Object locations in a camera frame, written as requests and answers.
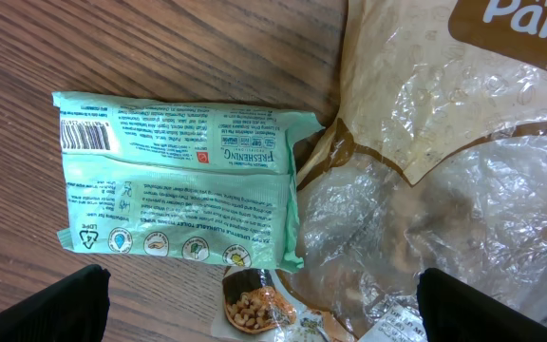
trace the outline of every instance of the white label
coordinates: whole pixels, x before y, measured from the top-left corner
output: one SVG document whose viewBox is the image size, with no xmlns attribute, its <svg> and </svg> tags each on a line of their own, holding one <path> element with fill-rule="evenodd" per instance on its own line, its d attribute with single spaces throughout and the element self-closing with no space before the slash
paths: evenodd
<svg viewBox="0 0 547 342">
<path fill-rule="evenodd" d="M 411 311 L 395 304 L 359 342 L 426 342 L 422 319 Z"/>
</svg>

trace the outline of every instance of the wooden table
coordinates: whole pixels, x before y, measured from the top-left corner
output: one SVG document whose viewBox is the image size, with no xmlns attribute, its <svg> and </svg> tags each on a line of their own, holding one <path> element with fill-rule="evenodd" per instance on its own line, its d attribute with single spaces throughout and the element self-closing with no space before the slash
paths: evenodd
<svg viewBox="0 0 547 342">
<path fill-rule="evenodd" d="M 0 312 L 83 266 L 111 274 L 106 341 L 211 341 L 222 268 L 75 255 L 57 108 L 82 90 L 312 110 L 339 104 L 343 0 L 1 0 Z M 299 163 L 314 139 L 296 148 Z"/>
</svg>

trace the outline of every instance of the red logo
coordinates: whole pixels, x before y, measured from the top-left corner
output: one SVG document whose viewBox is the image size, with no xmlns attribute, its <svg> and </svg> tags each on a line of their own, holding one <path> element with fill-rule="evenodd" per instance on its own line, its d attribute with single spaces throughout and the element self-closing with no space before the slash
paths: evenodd
<svg viewBox="0 0 547 342">
<path fill-rule="evenodd" d="M 208 163 L 208 152 L 196 152 L 198 155 L 198 162 Z"/>
</svg>

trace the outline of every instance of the food wrapper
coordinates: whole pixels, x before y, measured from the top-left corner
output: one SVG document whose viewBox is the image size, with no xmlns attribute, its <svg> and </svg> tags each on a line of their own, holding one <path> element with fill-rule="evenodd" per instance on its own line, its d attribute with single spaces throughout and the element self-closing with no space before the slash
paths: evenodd
<svg viewBox="0 0 547 342">
<path fill-rule="evenodd" d="M 219 292 L 212 335 L 239 341 L 355 342 L 332 314 L 293 297 L 278 272 L 232 267 Z"/>
<path fill-rule="evenodd" d="M 292 147 L 312 113 L 54 93 L 77 253 L 284 269 L 298 230 Z"/>
<path fill-rule="evenodd" d="M 357 337 L 424 340 L 428 267 L 544 319 L 547 2 L 349 0 L 341 108 L 299 179 L 285 279 Z"/>
</svg>

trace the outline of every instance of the wet wipes package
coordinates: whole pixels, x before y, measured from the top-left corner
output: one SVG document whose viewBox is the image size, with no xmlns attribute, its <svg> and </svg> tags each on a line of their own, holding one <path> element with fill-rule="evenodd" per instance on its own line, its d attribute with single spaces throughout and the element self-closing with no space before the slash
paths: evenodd
<svg viewBox="0 0 547 342">
<path fill-rule="evenodd" d="M 292 146 L 322 129 L 312 113 L 80 92 L 53 98 L 69 211 L 64 248 L 302 267 Z"/>
</svg>

